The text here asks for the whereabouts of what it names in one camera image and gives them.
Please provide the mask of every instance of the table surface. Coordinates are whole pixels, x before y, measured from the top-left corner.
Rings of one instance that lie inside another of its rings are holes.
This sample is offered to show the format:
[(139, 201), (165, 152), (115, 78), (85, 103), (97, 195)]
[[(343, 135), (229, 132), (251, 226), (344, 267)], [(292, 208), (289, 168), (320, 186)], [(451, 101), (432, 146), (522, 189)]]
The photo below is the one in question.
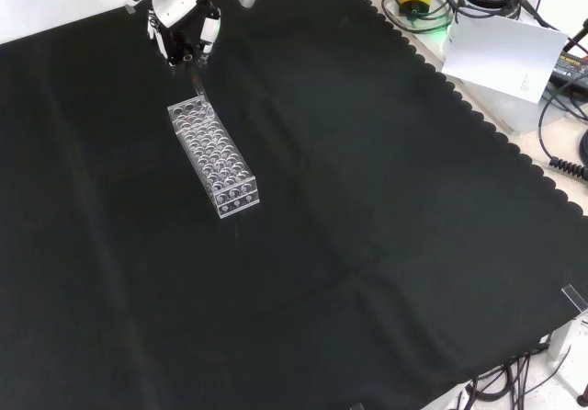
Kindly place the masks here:
[[(381, 13), (381, 0), (370, 1)], [(561, 28), (571, 31), (570, 28), (573, 28), (573, 26), (573, 23), (568, 23), (565, 27), (561, 26)], [(405, 31), (402, 33), (416, 48), (417, 52), (424, 56), (428, 63), (431, 63), (437, 71), (441, 71), (442, 63), (432, 51), (430, 51), (413, 34)], [(471, 90), (465, 87), (463, 83), (460, 81), (453, 81), (453, 83), (456, 86), (457, 91), (463, 95), (464, 99), (468, 100), (474, 109), (484, 114), (484, 118), (487, 121), (494, 123), (497, 130), (505, 134), (510, 142), (518, 145), (521, 149), (521, 153), (528, 155), (531, 157), (534, 164), (541, 166), (545, 172), (545, 176), (551, 178), (556, 183), (556, 187), (568, 195), (570, 201), (582, 207), (584, 215), (588, 214), (588, 187), (582, 181), (567, 177), (548, 165), (548, 158), (543, 153), (535, 132), (530, 132), (523, 136), (513, 135), (502, 126), (499, 121), (499, 114), (492, 114), (487, 108), (485, 108), (476, 96), (472, 94)], [(581, 160), (578, 155), (578, 144), (585, 132), (586, 126), (584, 124), (581, 124), (573, 117), (568, 116), (548, 124), (543, 130), (543, 137), (549, 151), (553, 155), (569, 162), (580, 164)]]
[(574, 316), (588, 223), (363, 0), (217, 5), (223, 220), (140, 16), (0, 49), (4, 407), (413, 410)]

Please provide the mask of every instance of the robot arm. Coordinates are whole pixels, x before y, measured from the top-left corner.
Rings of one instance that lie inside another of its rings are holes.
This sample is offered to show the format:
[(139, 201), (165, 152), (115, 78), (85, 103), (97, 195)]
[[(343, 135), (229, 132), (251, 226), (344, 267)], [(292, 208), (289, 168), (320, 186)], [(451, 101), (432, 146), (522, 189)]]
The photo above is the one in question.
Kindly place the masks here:
[[(134, 7), (142, 0), (125, 0)], [(253, 6), (255, 0), (239, 0), (243, 7)], [(200, 35), (192, 44), (183, 31), (189, 24), (198, 24)], [(188, 63), (196, 59), (197, 65), (206, 64), (221, 29), (221, 12), (210, 0), (152, 0), (147, 32), (159, 52), (170, 65)]]

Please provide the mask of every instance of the white table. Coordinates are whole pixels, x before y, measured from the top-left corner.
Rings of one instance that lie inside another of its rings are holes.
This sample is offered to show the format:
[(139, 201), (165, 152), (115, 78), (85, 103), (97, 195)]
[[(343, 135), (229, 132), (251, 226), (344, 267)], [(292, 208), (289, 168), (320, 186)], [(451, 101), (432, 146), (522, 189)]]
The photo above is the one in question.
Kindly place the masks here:
[[(380, 4), (381, 0), (370, 1), (378, 8), (379, 12), (382, 13)], [(574, 1), (586, 0), (568, 0), (568, 5), (573, 4)], [(563, 23), (556, 23), (556, 20), (553, 19), (554, 16), (552, 16), (556, 13), (553, 11), (554, 8), (546, 7), (545, 10), (550, 10), (548, 13), (543, 13), (544, 18), (547, 21), (551, 20), (553, 25), (559, 26), (562, 31), (566, 31), (571, 35), (575, 34), (582, 27), (583, 20), (588, 17), (581, 17), (580, 14), (576, 14), (573, 18), (569, 17), (569, 19)], [(588, 6), (584, 6), (581, 10), (583, 13), (586, 13), (586, 11), (588, 11)], [(413, 34), (404, 31), (402, 34), (416, 48), (416, 51), (424, 56), (428, 63), (431, 63), (437, 71), (441, 70), (442, 63), (439, 60), (439, 55), (435, 55), (434, 53), (435, 46), (433, 46), (433, 50), (429, 50), (425, 44), (421, 40), (415, 38)], [(569, 200), (580, 205), (584, 211), (584, 215), (588, 215), (588, 182), (583, 183), (581, 180), (563, 175), (558, 170), (550, 167), (548, 165), (548, 158), (543, 153), (535, 132), (523, 136), (513, 134), (512, 131), (509, 131), (502, 125), (500, 114), (493, 114), (491, 110), (481, 104), (480, 100), (474, 93), (472, 93), (474, 90), (472, 90), (471, 87), (464, 86), (460, 81), (452, 82), (456, 86), (456, 90), (463, 95), (463, 98), (467, 100), (475, 110), (481, 112), (487, 121), (494, 123), (497, 131), (504, 133), (509, 138), (510, 142), (518, 145), (522, 154), (528, 155), (531, 157), (535, 165), (539, 165), (543, 168), (545, 176), (555, 182), (556, 188), (564, 191), (568, 195)], [(552, 154), (564, 160), (581, 164), (582, 161), (578, 155), (578, 145), (586, 130), (588, 130), (587, 124), (580, 123), (572, 116), (564, 116), (562, 119), (555, 120), (544, 127), (543, 138)], [(565, 353), (571, 343), (571, 336), (575, 335), (581, 319), (582, 318), (579, 316), (554, 332), (551, 349), (549, 351), (551, 357), (558, 359), (563, 353)], [(457, 385), (454, 389), (450, 390), (443, 396), (440, 396), (423, 410), (444, 410), (457, 397), (459, 392), (463, 390), (465, 385), (465, 383)]]

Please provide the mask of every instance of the black tablecloth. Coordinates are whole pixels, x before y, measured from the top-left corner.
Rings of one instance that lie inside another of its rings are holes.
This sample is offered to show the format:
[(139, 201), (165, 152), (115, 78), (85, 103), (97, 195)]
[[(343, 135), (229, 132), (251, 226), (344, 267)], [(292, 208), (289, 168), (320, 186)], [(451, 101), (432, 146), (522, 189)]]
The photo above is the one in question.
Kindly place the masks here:
[(225, 220), (144, 13), (0, 47), (2, 408), (418, 409), (573, 317), (581, 210), (364, 0), (215, 1)]

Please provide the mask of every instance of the white paper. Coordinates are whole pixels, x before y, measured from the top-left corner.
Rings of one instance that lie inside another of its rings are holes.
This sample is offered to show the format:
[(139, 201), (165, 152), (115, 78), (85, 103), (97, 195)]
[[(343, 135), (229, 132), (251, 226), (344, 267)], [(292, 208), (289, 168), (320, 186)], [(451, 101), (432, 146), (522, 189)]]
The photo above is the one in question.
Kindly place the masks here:
[(537, 103), (566, 35), (505, 17), (459, 17), (442, 72)]

